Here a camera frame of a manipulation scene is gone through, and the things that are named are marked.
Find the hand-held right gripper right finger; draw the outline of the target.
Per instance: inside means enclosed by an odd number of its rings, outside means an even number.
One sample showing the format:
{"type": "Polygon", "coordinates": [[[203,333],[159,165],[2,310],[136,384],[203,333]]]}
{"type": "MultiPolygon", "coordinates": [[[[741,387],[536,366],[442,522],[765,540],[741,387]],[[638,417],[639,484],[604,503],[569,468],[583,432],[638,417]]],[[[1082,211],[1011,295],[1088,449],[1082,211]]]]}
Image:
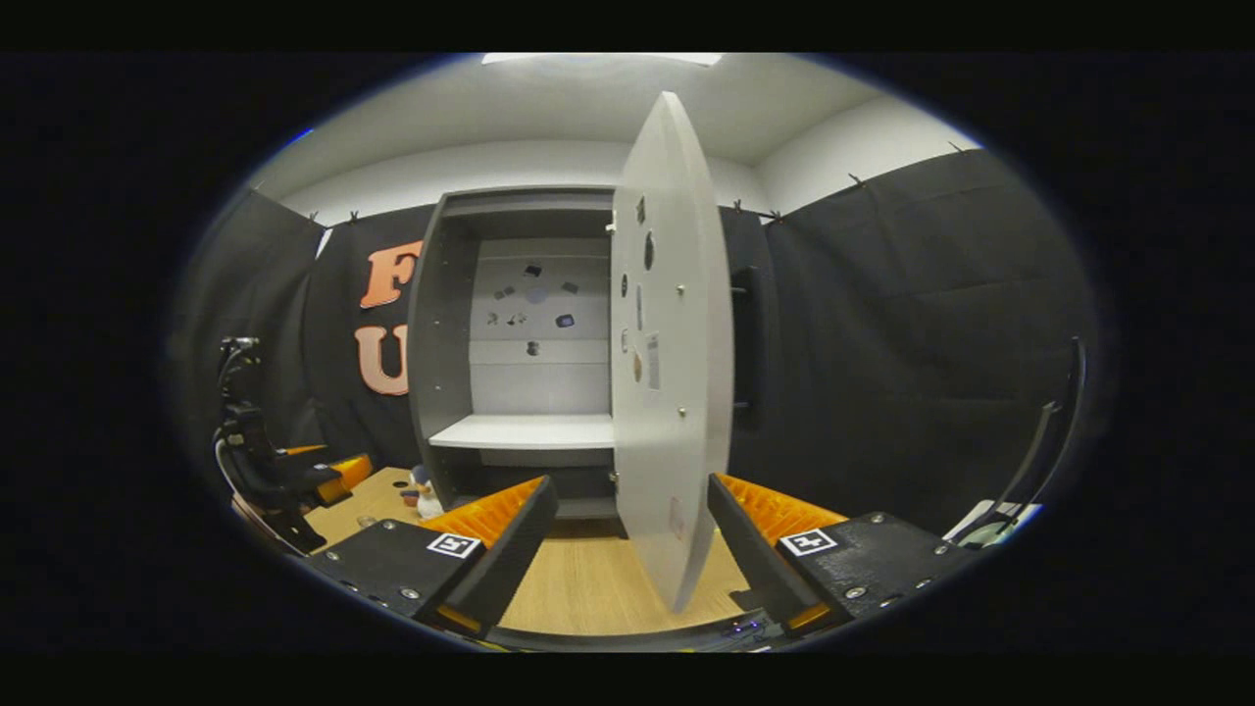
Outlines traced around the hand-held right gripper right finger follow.
{"type": "Polygon", "coordinates": [[[843,517],[727,474],[709,475],[705,495],[740,576],[788,637],[881,614],[978,557],[884,510],[843,517]]]}

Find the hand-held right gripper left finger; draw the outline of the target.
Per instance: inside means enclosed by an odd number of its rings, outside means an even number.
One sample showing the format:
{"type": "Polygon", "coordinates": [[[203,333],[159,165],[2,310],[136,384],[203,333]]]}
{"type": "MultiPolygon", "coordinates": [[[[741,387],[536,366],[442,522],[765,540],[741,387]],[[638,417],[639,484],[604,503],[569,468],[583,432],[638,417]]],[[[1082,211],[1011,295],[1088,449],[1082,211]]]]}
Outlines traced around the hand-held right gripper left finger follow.
{"type": "Polygon", "coordinates": [[[307,566],[403,619],[479,640],[503,618],[558,510],[548,477],[419,524],[382,519],[307,566]]]}

